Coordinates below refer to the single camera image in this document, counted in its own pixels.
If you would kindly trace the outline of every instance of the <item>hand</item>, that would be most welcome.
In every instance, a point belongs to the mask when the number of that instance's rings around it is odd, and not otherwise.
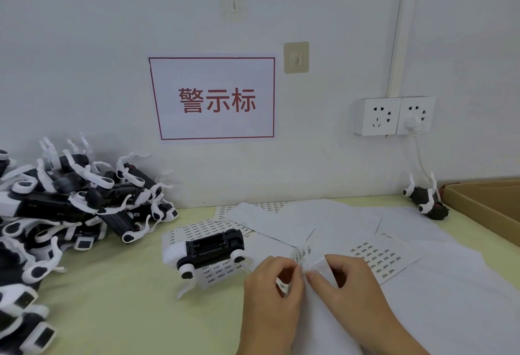
[[[276,284],[291,283],[287,296]],[[267,257],[244,281],[244,309],[237,355],[290,353],[296,335],[304,284],[292,259]]]
[[[348,334],[377,354],[428,354],[390,309],[374,274],[361,258],[325,255],[340,288],[309,272],[309,284]]]

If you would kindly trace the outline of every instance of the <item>yellow tabletop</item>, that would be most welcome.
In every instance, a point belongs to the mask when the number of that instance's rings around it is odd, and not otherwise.
[[[410,206],[403,196],[338,199],[352,206]],[[180,301],[179,274],[163,265],[162,233],[211,218],[215,207],[179,210],[179,218],[126,245],[114,234],[88,252],[65,252],[65,274],[52,273],[40,289],[58,336],[45,352],[80,354],[233,354],[238,346],[245,273],[195,289]],[[488,266],[520,289],[520,248],[451,209],[435,221],[460,244],[480,251]]]

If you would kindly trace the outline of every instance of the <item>power socket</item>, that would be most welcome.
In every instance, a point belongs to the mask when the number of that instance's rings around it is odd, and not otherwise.
[[[405,126],[405,122],[414,124],[414,131],[429,132],[432,128],[433,111],[435,109],[434,96],[417,96],[401,98],[399,109],[399,121],[397,123],[398,135],[409,135],[411,132]]]
[[[359,99],[354,133],[361,136],[395,135],[400,103],[400,97]]]

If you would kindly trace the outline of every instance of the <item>person's left hand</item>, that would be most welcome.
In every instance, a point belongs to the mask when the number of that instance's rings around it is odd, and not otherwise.
[[[291,283],[284,297],[276,284]],[[244,281],[244,310],[237,355],[290,353],[296,335],[304,284],[292,259],[267,257]]]

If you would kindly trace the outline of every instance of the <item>cardboard box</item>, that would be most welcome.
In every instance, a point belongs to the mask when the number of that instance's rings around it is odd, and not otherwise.
[[[520,247],[520,179],[447,184],[443,203]]]

